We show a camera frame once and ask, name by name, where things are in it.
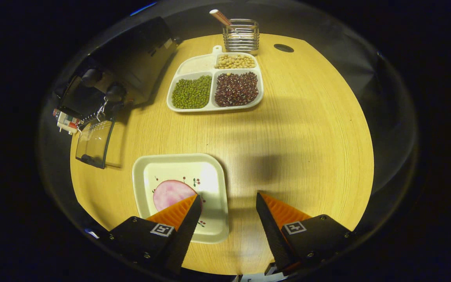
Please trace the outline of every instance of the metal wire basket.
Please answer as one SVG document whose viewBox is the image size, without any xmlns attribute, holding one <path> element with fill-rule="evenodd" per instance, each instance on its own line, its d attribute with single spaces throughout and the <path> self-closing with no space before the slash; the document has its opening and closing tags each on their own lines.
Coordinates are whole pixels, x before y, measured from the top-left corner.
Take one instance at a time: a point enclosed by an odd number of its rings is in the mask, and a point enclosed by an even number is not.
<svg viewBox="0 0 451 282">
<path fill-rule="evenodd" d="M 227 52 L 258 54 L 258 23 L 247 18 L 231 18 L 232 25 L 224 25 L 222 34 Z"/>
</svg>

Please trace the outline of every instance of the ham slice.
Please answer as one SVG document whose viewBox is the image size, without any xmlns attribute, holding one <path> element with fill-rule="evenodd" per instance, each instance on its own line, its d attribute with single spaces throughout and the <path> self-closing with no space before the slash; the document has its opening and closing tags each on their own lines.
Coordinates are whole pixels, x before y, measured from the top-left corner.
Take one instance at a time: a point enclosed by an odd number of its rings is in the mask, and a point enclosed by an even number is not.
<svg viewBox="0 0 451 282">
<path fill-rule="evenodd" d="M 152 200 L 159 212 L 195 194 L 197 194 L 196 191 L 184 182 L 166 180 L 156 187 Z"/>
</svg>

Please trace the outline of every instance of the round table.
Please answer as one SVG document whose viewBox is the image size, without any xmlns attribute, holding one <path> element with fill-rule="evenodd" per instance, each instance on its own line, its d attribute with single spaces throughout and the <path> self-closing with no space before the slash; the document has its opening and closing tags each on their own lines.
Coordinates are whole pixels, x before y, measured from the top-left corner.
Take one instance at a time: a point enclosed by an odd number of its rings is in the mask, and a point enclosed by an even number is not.
<svg viewBox="0 0 451 282">
<path fill-rule="evenodd" d="M 281 43 L 295 52 L 274 48 Z M 224 168 L 230 233 L 218 244 L 190 243 L 182 267 L 224 275 L 262 273 L 273 262 L 256 193 L 265 192 L 311 215 L 328 214 L 353 230 L 373 181 L 370 132 L 356 97 L 339 72 L 306 41 L 261 34 L 264 97 L 244 110 L 180 114 L 166 105 L 175 71 L 211 53 L 222 35 L 184 41 L 152 103 L 121 114 L 99 169 L 75 159 L 70 171 L 81 206 L 111 230 L 138 216 L 132 166 L 143 155 L 202 152 Z"/>
</svg>

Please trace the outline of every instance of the soybean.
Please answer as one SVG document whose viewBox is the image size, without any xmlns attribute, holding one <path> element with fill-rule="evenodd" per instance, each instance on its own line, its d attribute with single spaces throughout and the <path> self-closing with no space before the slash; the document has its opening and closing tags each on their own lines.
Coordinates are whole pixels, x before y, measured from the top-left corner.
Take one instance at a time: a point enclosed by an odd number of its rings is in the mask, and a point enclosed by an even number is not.
<svg viewBox="0 0 451 282">
<path fill-rule="evenodd" d="M 255 61 L 247 55 L 227 55 L 218 56 L 216 69 L 249 69 L 255 68 Z"/>
</svg>

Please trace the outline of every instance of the black knob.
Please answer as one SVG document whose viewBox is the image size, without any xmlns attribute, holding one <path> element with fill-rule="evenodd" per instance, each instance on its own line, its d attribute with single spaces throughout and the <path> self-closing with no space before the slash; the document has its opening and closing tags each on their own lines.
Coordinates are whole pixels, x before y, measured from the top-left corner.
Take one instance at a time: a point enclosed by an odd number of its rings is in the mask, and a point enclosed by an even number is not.
<svg viewBox="0 0 451 282">
<path fill-rule="evenodd" d="M 89 69 L 81 78 L 83 85 L 86 87 L 93 87 L 102 79 L 102 72 L 95 69 Z"/>
<path fill-rule="evenodd" d="M 90 165 L 90 164 L 94 164 L 95 160 L 92 157 L 90 157 L 89 155 L 83 154 L 81 156 L 81 162 Z"/>
<path fill-rule="evenodd" d="M 111 84 L 105 92 L 105 99 L 109 102 L 120 102 L 126 95 L 126 90 L 119 84 Z"/>
</svg>

